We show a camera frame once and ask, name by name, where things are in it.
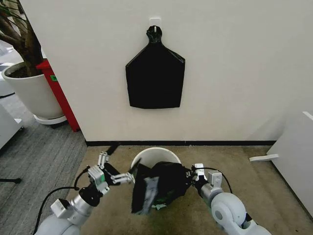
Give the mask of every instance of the green sticker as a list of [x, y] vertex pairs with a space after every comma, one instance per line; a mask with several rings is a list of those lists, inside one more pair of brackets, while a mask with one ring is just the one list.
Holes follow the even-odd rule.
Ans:
[[57, 82], [57, 77], [55, 75], [50, 75], [50, 78], [53, 82]]

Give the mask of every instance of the black floor stand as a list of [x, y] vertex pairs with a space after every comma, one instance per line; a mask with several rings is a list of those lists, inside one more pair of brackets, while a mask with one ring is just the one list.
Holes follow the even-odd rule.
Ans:
[[12, 182], [15, 184], [19, 184], [22, 181], [21, 178], [17, 178], [17, 179], [0, 179], [0, 182]]

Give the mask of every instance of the white trash can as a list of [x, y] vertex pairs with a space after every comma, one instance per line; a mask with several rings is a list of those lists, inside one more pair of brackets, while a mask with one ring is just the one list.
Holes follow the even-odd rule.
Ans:
[[132, 162], [131, 168], [139, 158], [141, 158], [140, 163], [149, 168], [152, 168], [158, 162], [181, 163], [175, 153], [166, 148], [160, 147], [147, 148], [138, 153]]

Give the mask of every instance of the soil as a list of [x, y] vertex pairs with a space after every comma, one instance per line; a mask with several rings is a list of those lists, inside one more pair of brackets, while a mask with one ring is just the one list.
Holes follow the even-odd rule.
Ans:
[[13, 77], [13, 78], [23, 78], [23, 77], [29, 77], [27, 75], [27, 70], [26, 70], [26, 67], [22, 67], [22, 68], [19, 68], [18, 70], [14, 71], [13, 73], [9, 74], [8, 75], [9, 77]]

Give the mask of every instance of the white wall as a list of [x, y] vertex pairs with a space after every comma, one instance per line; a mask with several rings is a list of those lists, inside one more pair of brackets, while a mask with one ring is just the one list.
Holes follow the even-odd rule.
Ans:
[[[21, 2], [88, 141], [274, 140], [312, 107], [311, 0]], [[129, 106], [151, 16], [186, 59], [180, 108]]]

